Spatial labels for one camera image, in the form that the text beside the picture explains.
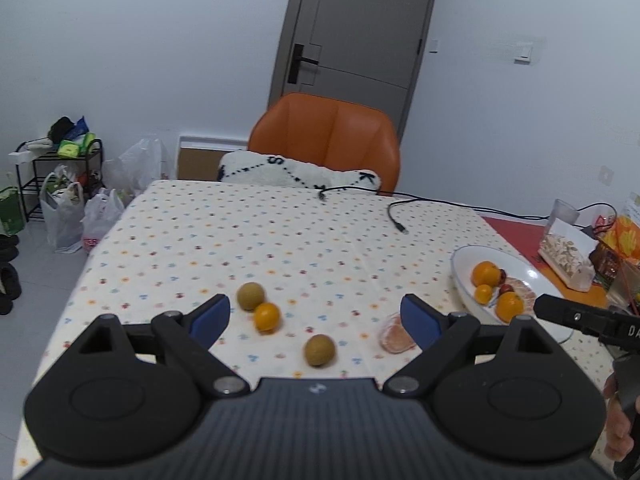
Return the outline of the person's right hand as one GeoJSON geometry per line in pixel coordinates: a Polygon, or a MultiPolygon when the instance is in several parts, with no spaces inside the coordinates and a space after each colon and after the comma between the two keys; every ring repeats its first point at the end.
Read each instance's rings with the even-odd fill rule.
{"type": "Polygon", "coordinates": [[[608,376],[604,384],[603,395],[608,401],[605,421],[605,455],[614,462],[621,462],[634,447],[631,437],[631,422],[625,415],[617,396],[615,375],[608,376]]]}

